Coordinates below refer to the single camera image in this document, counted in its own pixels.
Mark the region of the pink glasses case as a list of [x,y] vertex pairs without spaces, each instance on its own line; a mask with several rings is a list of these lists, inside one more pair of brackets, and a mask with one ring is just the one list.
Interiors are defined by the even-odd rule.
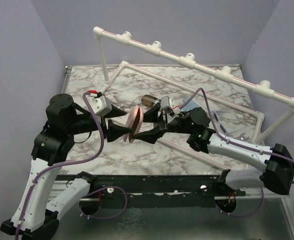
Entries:
[[132,143],[134,141],[134,135],[139,133],[143,123],[143,118],[144,113],[142,108],[138,105],[133,107],[125,125],[127,128],[131,129],[130,133],[125,134],[123,137],[123,140],[125,142],[129,141],[130,143]]

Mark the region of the plaid glasses case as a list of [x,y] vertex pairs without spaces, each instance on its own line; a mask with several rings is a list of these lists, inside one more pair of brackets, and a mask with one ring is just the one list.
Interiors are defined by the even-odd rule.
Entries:
[[160,102],[161,102],[161,100],[159,98],[154,97],[149,94],[145,94],[141,98],[141,103],[148,108],[152,108],[155,104],[160,103]]

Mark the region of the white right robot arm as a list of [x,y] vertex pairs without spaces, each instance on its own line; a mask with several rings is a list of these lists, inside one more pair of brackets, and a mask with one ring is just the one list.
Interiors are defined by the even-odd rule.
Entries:
[[210,118],[201,107],[181,112],[171,121],[167,112],[161,113],[160,104],[149,109],[144,122],[153,123],[151,130],[133,137],[154,144],[165,133],[188,134],[187,144],[196,152],[226,156],[251,166],[244,170],[224,170],[216,183],[217,192],[227,196],[241,188],[260,188],[288,195],[294,178],[294,163],[287,148],[281,144],[274,147],[254,145],[228,138],[209,128]]

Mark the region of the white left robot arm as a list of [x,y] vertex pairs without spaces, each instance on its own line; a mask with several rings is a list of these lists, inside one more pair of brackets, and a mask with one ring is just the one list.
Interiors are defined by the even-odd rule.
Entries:
[[1,232],[16,239],[49,240],[56,233],[60,219],[77,200],[97,193],[97,184],[82,173],[63,193],[49,201],[60,169],[78,164],[67,159],[76,135],[98,132],[100,146],[95,153],[98,157],[105,142],[113,142],[130,132],[113,123],[114,117],[126,112],[114,106],[103,93],[87,91],[82,97],[86,108],[75,103],[69,94],[60,93],[50,99],[45,110],[47,121],[34,140],[23,196],[14,215],[1,223]]

